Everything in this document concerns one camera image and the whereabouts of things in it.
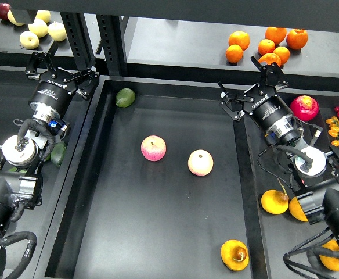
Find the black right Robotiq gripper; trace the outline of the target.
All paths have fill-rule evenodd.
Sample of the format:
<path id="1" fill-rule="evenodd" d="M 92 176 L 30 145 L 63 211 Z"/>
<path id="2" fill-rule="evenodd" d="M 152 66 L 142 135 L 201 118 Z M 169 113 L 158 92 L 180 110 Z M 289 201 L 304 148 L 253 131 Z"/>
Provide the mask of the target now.
<path id="1" fill-rule="evenodd" d="M 259 84 L 244 95 L 231 95 L 217 82 L 221 89 L 219 105 L 233 121 L 247 114 L 264 134 L 273 133 L 280 144 L 292 144 L 300 134 L 292 124 L 293 112 L 276 93 L 276 89 L 288 87 L 288 79 L 276 62 L 262 65 L 254 56 L 250 59 L 260 72 Z"/>

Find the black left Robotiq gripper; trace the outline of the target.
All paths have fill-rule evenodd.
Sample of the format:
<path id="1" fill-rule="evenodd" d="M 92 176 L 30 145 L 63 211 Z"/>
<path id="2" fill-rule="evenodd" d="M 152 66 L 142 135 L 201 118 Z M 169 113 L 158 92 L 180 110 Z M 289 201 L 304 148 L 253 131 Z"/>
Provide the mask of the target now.
<path id="1" fill-rule="evenodd" d="M 52 42 L 47 52 L 34 51 L 27 63 L 25 74 L 29 79 L 39 80 L 28 104 L 34 111 L 32 118 L 44 122 L 61 119 L 75 94 L 90 100 L 99 85 L 99 73 L 94 66 L 74 73 L 55 68 L 52 63 L 58 42 Z M 48 70 L 38 73 L 39 66 Z"/>

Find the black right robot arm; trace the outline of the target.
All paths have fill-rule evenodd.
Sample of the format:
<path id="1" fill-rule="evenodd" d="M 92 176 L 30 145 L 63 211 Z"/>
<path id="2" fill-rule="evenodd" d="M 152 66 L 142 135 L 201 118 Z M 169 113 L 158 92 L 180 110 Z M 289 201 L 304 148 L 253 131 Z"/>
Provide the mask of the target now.
<path id="1" fill-rule="evenodd" d="M 325 222 L 325 233 L 339 247 L 339 150 L 331 147 L 324 152 L 315 147 L 321 127 L 316 128 L 310 140 L 304 138 L 305 122 L 277 94 L 288 86 L 278 64 L 261 63 L 256 58 L 252 62 L 260 71 L 259 82 L 239 94 L 223 88 L 220 106 L 234 121 L 250 117 L 263 132 L 268 147 L 287 156 L 287 186 L 309 223 Z M 332 251 L 312 237 L 287 252 L 283 261 L 302 277 L 327 278 L 318 266 L 320 256 L 339 260 L 339 249 Z"/>

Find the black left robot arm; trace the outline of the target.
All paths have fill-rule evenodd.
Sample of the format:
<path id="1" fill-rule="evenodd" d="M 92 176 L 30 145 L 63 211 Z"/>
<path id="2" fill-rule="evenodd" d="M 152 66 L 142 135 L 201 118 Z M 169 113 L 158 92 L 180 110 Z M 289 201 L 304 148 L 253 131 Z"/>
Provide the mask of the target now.
<path id="1" fill-rule="evenodd" d="M 86 68 L 71 72 L 52 63 L 56 49 L 53 44 L 49 52 L 32 53 L 25 72 L 38 82 L 28 102 L 33 115 L 20 122 L 17 134 L 0 143 L 0 278 L 4 277 L 6 248 L 12 244 L 27 243 L 9 277 L 20 277 L 28 267 L 37 245 L 36 235 L 30 231 L 7 235 L 7 229 L 25 210 L 42 203 L 43 164 L 47 160 L 61 162 L 66 150 L 63 138 L 69 124 L 63 116 L 73 96 L 90 99 L 99 83 L 94 59 Z"/>

